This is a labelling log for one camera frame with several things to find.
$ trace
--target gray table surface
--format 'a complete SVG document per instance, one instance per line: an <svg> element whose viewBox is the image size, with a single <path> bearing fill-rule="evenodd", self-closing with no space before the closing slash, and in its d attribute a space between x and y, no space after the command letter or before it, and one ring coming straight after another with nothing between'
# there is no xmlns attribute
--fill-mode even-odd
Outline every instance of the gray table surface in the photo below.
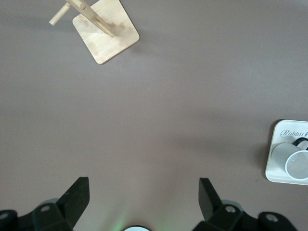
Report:
<svg viewBox="0 0 308 231"><path fill-rule="evenodd" d="M0 208L90 179L76 231L190 231L200 177L307 230L308 187L265 178L280 119L308 121L305 0L123 0L140 41L96 64L63 0L2 0Z"/></svg>

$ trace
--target wooden board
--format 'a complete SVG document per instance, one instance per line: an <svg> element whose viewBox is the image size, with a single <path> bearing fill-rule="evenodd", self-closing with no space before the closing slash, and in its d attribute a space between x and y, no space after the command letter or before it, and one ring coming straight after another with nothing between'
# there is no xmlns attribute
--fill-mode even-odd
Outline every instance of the wooden board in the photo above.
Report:
<svg viewBox="0 0 308 231"><path fill-rule="evenodd" d="M139 40L139 34L119 0L99 0L91 8L110 26L114 37L103 33L82 14L73 24L93 58L103 64Z"/></svg>

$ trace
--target mug handle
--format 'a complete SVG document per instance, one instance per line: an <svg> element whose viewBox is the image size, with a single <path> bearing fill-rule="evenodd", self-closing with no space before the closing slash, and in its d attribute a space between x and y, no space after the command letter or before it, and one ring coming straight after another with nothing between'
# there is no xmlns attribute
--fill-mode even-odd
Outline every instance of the mug handle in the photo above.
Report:
<svg viewBox="0 0 308 231"><path fill-rule="evenodd" d="M308 139L305 137L301 137L301 138L298 138L296 141L294 141L292 144L295 146L298 146L303 141L308 141Z"/></svg>

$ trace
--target mug rim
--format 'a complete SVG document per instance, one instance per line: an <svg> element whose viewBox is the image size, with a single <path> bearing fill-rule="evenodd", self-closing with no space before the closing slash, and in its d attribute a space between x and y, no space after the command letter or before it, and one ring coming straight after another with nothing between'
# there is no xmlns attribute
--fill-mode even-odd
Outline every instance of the mug rim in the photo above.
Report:
<svg viewBox="0 0 308 231"><path fill-rule="evenodd" d="M296 154L298 154L298 153L308 153L308 150L298 150L298 151L292 153L292 154L287 158L287 160L285 161L284 170L285 170L286 174L287 174L289 177L291 177L292 179L294 179L294 180L308 180L308 175L307 175L306 178L298 179L298 178L292 177L292 176L289 174L289 171L287 170L287 164L288 164L289 160L291 159L292 156L294 156L294 155L296 155Z"/></svg>

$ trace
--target white tray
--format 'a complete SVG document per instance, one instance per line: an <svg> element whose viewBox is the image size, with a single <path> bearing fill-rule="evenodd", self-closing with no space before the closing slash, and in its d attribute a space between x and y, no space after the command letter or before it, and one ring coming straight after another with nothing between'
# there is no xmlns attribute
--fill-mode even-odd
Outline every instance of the white tray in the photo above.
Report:
<svg viewBox="0 0 308 231"><path fill-rule="evenodd" d="M281 168L271 159L272 150L280 143L293 143L299 137L308 138L308 122L296 120L282 120L274 128L273 137L269 149L268 163L265 175L272 182L308 185L308 180L294 180L290 178Z"/></svg>

